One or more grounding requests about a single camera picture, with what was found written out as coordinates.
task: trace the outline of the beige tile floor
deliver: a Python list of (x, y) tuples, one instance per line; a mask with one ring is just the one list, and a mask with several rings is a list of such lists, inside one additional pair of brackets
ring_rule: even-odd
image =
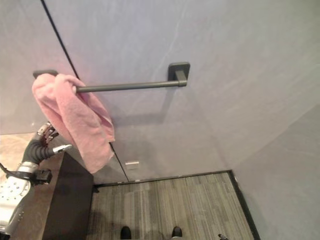
[[(16, 170), (33, 134), (34, 133), (0, 135), (0, 163), (8, 170)], [(5, 173), (0, 170), (0, 183), (5, 179)]]

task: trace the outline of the dark countertop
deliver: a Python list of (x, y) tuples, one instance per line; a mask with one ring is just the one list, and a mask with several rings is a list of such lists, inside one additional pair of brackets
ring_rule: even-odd
[(41, 169), (51, 169), (52, 180), (49, 185), (35, 186), (33, 201), (25, 206), (23, 218), (10, 240), (42, 240), (63, 156), (62, 153), (52, 156), (40, 164)]
[(66, 152), (43, 161), (40, 169), (46, 168), (52, 180), (35, 186), (10, 240), (85, 240), (93, 176)]

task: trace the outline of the floor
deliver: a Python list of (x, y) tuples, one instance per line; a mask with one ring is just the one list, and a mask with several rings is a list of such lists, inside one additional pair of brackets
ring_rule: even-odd
[(228, 173), (99, 188), (87, 240), (115, 240), (127, 225), (133, 239), (169, 239), (179, 226), (187, 240), (254, 239)]
[[(0, 163), (8, 170), (15, 171), (33, 135), (34, 133), (0, 135)], [(0, 183), (5, 179), (5, 173), (0, 170)]]

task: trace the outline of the small white label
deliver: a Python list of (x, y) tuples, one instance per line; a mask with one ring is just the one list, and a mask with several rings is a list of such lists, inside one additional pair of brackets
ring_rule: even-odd
[(125, 167), (128, 170), (137, 169), (139, 167), (139, 161), (127, 161)]

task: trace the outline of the black trim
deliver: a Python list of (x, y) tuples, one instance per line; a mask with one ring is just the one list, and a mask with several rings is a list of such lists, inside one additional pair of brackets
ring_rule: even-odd
[(112, 148), (112, 151), (114, 152), (114, 155), (115, 155), (116, 159), (118, 160), (118, 162), (119, 162), (119, 164), (120, 164), (120, 166), (121, 166), (121, 169), (122, 169), (122, 171), (123, 171), (123, 174), (125, 175), (126, 180), (129, 182), (130, 180), (129, 180), (127, 174), (126, 174), (126, 171), (125, 171), (124, 167), (122, 166), (122, 164), (121, 164), (121, 162), (120, 162), (120, 160), (119, 160), (119, 158), (118, 158), (117, 152), (115, 151), (114, 146), (112, 145), (111, 142), (110, 142), (110, 146), (111, 146), (111, 148)]
[(80, 79), (80, 78), (79, 78), (79, 75), (78, 75), (78, 73), (77, 73), (77, 71), (76, 71), (76, 69), (75, 69), (75, 66), (74, 66), (74, 64), (72, 63), (71, 58), (70, 58), (70, 56), (69, 56), (69, 54), (68, 54), (68, 52), (67, 52), (67, 49), (66, 49), (64, 43), (62, 42), (62, 39), (61, 39), (60, 34), (59, 34), (58, 30), (57, 30), (57, 27), (56, 27), (56, 25), (55, 25), (55, 23), (54, 23), (51, 15), (50, 15), (50, 12), (49, 12), (49, 10), (48, 10), (48, 7), (47, 7), (47, 5), (46, 5), (45, 0), (41, 0), (41, 3), (42, 3), (42, 6), (43, 6), (43, 8), (44, 8), (44, 11), (45, 11), (45, 13), (46, 13), (46, 15), (47, 15), (50, 23), (51, 23), (51, 26), (52, 26), (52, 28), (53, 28), (53, 30), (54, 30), (54, 33), (55, 33), (56, 37), (58, 38), (58, 41), (59, 41), (59, 43), (60, 43), (60, 45), (61, 45), (61, 48), (62, 48), (62, 50), (64, 51), (64, 54), (65, 54), (66, 58), (68, 59), (68, 62), (69, 62), (70, 66), (71, 66), (71, 68), (72, 68), (72, 70), (73, 70), (73, 72), (74, 72), (74, 75), (77, 77), (77, 79)]
[(260, 240), (260, 236), (258, 233), (258, 230), (256, 228), (255, 222), (251, 216), (250, 210), (248, 208), (247, 202), (244, 198), (243, 193), (241, 192), (241, 189), (239, 187), (239, 184), (236, 180), (236, 177), (234, 175), (234, 172), (232, 170), (222, 170), (222, 171), (212, 171), (212, 172), (205, 172), (205, 173), (196, 173), (196, 174), (189, 174), (189, 175), (181, 175), (181, 176), (171, 176), (171, 177), (160, 177), (160, 178), (154, 178), (154, 179), (147, 179), (147, 180), (141, 180), (141, 181), (128, 181), (128, 182), (115, 182), (115, 183), (104, 183), (104, 184), (96, 184), (94, 185), (95, 188), (103, 188), (103, 187), (112, 187), (112, 186), (121, 186), (121, 185), (130, 185), (130, 184), (141, 184), (141, 183), (150, 183), (150, 182), (156, 182), (156, 181), (162, 181), (162, 180), (171, 180), (171, 179), (182, 179), (182, 178), (188, 178), (188, 177), (195, 177), (195, 176), (204, 176), (204, 175), (210, 175), (210, 174), (225, 174), (227, 173), (229, 175), (229, 178), (231, 180), (232, 186), (234, 188), (234, 191), (236, 193), (236, 196), (240, 202), (241, 208), (243, 210), (245, 219), (250, 227), (251, 233), (253, 235), (254, 240)]
[(103, 187), (112, 187), (112, 186), (119, 186), (119, 185), (130, 185), (130, 184), (141, 184), (141, 183), (151, 183), (151, 182), (156, 182), (156, 181), (161, 181), (161, 180), (182, 179), (182, 178), (202, 176), (202, 175), (210, 175), (210, 174), (223, 174), (223, 173), (228, 173), (229, 171), (230, 170), (222, 170), (222, 171), (195, 173), (195, 174), (188, 174), (188, 175), (181, 175), (181, 176), (159, 177), (159, 178), (128, 181), (128, 182), (122, 181), (122, 182), (113, 182), (113, 183), (103, 183), (103, 184), (96, 184), (94, 186), (98, 189), (98, 188), (103, 188)]
[(254, 240), (260, 240), (260, 236), (259, 236), (259, 233), (258, 233), (258, 230), (256, 228), (256, 225), (255, 225), (255, 222), (251, 216), (251, 213), (250, 213), (250, 210), (248, 208), (248, 205), (247, 205), (247, 202), (245, 200), (245, 197), (240, 189), (240, 186), (237, 182), (237, 179), (235, 177), (235, 174), (232, 170), (229, 170), (228, 171), (228, 174), (229, 174), (229, 178), (232, 182), (232, 185), (233, 185), (233, 188), (235, 190), (235, 193), (236, 193), (236, 196), (238, 197), (238, 200), (240, 202), (240, 205), (241, 205), (241, 208), (244, 212), (244, 215), (245, 215), (245, 218), (246, 218), (246, 221), (248, 222), (249, 224), (249, 227), (250, 227), (250, 230), (251, 230), (251, 233), (253, 235), (253, 238)]

